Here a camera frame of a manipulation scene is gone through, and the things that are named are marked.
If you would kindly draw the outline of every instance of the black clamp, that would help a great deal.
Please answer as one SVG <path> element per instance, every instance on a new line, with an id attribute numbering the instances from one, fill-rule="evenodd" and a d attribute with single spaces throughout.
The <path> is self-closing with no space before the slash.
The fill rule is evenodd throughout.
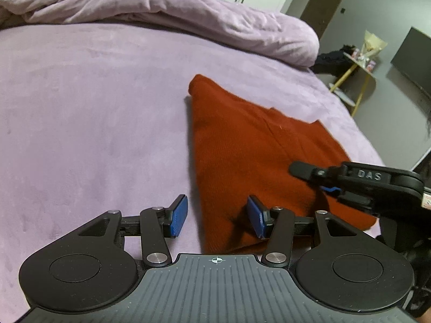
<path id="1" fill-rule="evenodd" d="M 289 166 L 289 173 L 322 186 L 344 205 L 429 228 L 431 211 L 421 207 L 424 183 L 415 172 L 352 162 L 325 169 L 298 161 Z"/>
<path id="2" fill-rule="evenodd" d="M 288 209 L 267 209 L 253 195 L 246 208 L 256 234 L 269 238 L 261 262 L 292 272 L 316 301 L 366 313 L 405 300 L 413 285 L 412 267 L 402 255 L 326 210 L 295 217 Z M 311 237 L 312 248 L 292 264 L 295 236 Z"/>
<path id="3" fill-rule="evenodd" d="M 178 236 L 187 211 L 187 197 L 180 195 L 168 208 L 123 218 L 119 210 L 110 210 L 87 222 L 25 260 L 19 283 L 27 301 L 76 313 L 120 300 L 146 270 L 172 263 L 164 238 Z M 141 237 L 142 260 L 124 251 L 125 236 Z"/>

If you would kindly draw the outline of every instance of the purple duvet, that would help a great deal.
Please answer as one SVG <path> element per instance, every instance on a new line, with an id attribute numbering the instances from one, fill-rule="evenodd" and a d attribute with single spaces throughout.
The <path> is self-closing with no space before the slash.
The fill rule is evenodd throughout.
<path id="1" fill-rule="evenodd" d="M 352 160 L 382 164 L 338 98 L 301 68 L 318 42 L 295 18 L 221 0 L 0 0 L 1 26 L 11 27 L 0 31 L 2 323 L 28 308 L 21 263 L 108 209 L 138 215 L 185 193 L 189 216 L 170 248 L 200 252 L 187 100 L 197 73 L 320 120 Z M 126 249 L 139 256 L 138 240 Z"/>

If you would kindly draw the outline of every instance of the folded towel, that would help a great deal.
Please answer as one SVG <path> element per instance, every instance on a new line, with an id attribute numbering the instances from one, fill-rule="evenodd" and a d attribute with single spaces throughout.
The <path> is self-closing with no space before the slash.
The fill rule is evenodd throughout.
<path id="1" fill-rule="evenodd" d="M 304 123 L 247 102 L 202 75 L 192 80 L 189 93 L 206 252 L 264 249 L 244 207 L 250 194 L 298 216 L 313 216 L 322 208 L 316 190 L 287 171 L 295 160 L 321 167 L 348 160 L 320 122 Z M 376 222 L 333 198 L 328 203 L 328 211 L 361 230 Z"/>

